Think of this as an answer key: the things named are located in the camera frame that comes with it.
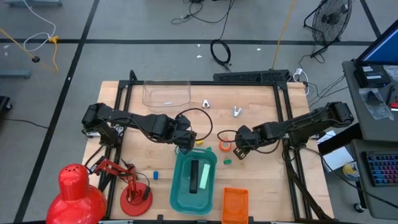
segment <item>teal tray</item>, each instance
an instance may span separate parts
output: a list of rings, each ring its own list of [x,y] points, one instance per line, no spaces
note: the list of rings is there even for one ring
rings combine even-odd
[[[199,161],[198,193],[189,192],[191,160]],[[210,165],[206,189],[199,188],[203,166]],[[178,153],[174,167],[170,205],[178,212],[189,215],[207,215],[213,208],[214,181],[216,177],[217,157],[206,149],[192,149],[187,154]]]

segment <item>monitor screen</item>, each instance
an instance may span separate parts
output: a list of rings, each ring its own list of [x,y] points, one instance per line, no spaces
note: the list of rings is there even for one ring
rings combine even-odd
[[[359,57],[366,64],[398,65],[398,21]]]

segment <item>electric fan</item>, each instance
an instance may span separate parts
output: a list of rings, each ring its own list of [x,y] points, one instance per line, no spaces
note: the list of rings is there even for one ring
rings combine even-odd
[[[352,0],[322,0],[319,6],[304,20],[304,27],[312,31],[315,44],[323,48],[313,52],[311,57],[324,52],[330,45],[339,42],[348,24],[352,11]],[[313,15],[312,27],[306,20]]]

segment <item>clear plastic container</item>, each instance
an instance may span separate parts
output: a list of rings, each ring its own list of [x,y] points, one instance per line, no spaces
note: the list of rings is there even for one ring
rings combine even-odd
[[[151,108],[173,108],[191,102],[189,81],[144,81],[142,103]]]

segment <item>orange tray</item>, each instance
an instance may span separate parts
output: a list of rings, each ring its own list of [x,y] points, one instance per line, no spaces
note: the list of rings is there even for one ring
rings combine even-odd
[[[249,191],[224,188],[222,224],[247,224],[249,222]]]

